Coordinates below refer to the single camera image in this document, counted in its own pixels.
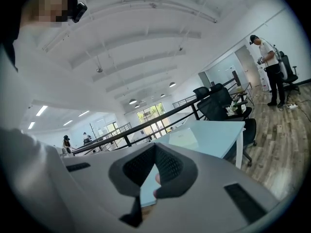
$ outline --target wood plank floor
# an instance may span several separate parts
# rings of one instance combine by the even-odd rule
[[[248,167],[248,160],[244,157],[241,169],[269,189],[278,200],[299,188],[311,156],[311,122],[302,112],[311,119],[311,101],[295,102],[311,100],[311,84],[299,88],[301,95],[292,91],[288,101],[299,107],[293,110],[284,108],[283,111],[262,104],[270,102],[272,95],[263,92],[261,86],[249,90],[255,106],[250,102],[247,106],[253,108],[250,117],[257,122],[258,144],[246,150],[253,159],[253,165]],[[148,216],[153,206],[142,209],[143,218]]]

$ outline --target doorway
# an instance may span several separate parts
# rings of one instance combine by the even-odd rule
[[[251,83],[251,87],[261,85],[258,68],[246,46],[241,47],[235,54],[244,69],[248,81]]]

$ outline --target white shirt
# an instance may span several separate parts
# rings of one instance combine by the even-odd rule
[[[270,44],[268,42],[266,42],[265,40],[261,40],[261,44],[259,45],[259,50],[260,50],[260,54],[262,55],[263,58],[267,57],[268,53],[273,51],[274,49],[272,46],[270,46]],[[278,64],[278,60],[276,58],[276,53],[274,54],[273,58],[271,60],[268,60],[264,63],[264,65],[266,67],[272,66]]]

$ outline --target desk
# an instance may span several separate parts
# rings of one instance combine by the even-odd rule
[[[172,132],[152,141],[168,143],[193,151],[224,158],[232,145],[237,142],[236,167],[241,168],[243,155],[244,121],[187,121]],[[154,165],[141,187],[141,205],[147,206],[155,202],[153,191],[160,185],[155,176],[158,169]]]
[[[250,86],[250,83],[244,83],[241,84],[241,86],[234,87],[231,91],[229,91],[230,96],[232,99],[234,99],[238,94],[244,93],[247,91],[246,97],[251,101],[251,103],[254,105],[253,99],[251,94],[248,91],[248,87]]]

